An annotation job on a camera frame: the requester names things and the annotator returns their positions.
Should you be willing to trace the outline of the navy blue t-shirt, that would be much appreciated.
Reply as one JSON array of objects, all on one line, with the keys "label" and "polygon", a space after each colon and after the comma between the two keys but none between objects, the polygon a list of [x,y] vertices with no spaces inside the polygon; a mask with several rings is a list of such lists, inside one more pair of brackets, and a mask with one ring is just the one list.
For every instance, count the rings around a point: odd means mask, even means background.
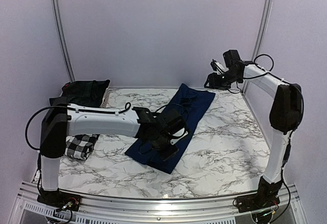
[{"label": "navy blue t-shirt", "polygon": [[181,84],[178,91],[162,111],[167,113],[172,109],[177,110],[181,113],[189,129],[188,135],[184,139],[179,139],[175,144],[178,148],[177,153],[164,161],[157,151],[151,149],[150,143],[143,143],[142,140],[138,139],[125,151],[125,155],[140,164],[171,174],[189,146],[199,121],[209,109],[214,98],[215,94],[212,92],[195,90],[186,84]]}]

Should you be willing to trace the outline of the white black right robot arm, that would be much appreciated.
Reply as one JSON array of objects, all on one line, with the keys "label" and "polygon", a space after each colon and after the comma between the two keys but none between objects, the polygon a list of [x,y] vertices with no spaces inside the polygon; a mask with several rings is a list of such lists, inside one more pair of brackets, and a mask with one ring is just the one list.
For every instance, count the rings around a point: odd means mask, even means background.
[{"label": "white black right robot arm", "polygon": [[233,83],[249,81],[273,98],[269,113],[273,139],[268,164],[257,192],[235,199],[235,206],[241,212],[267,208],[278,204],[278,192],[285,184],[284,168],[290,156],[292,135],[304,114],[301,87],[279,78],[270,69],[259,66],[256,60],[242,60],[236,49],[226,51],[223,58],[225,70],[216,60],[211,61],[213,73],[208,75],[205,88],[229,90]]}]

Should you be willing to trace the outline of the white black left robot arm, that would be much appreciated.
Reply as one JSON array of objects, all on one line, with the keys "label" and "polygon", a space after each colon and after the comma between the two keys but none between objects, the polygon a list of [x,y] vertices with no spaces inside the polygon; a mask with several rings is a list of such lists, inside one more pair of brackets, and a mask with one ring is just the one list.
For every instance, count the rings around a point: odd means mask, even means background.
[{"label": "white black left robot arm", "polygon": [[187,119],[176,109],[158,113],[126,103],[123,110],[108,110],[67,104],[60,97],[56,105],[45,110],[39,148],[39,192],[53,206],[61,206],[65,200],[58,177],[67,136],[108,134],[141,139],[165,161],[178,152],[176,143],[191,133]]}]

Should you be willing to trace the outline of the black white plaid shirt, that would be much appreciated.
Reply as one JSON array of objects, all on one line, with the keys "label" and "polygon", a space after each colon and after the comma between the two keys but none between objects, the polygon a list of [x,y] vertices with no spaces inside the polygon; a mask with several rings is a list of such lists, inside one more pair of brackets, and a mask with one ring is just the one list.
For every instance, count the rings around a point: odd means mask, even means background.
[{"label": "black white plaid shirt", "polygon": [[64,155],[77,160],[87,160],[99,136],[99,134],[67,136]]}]

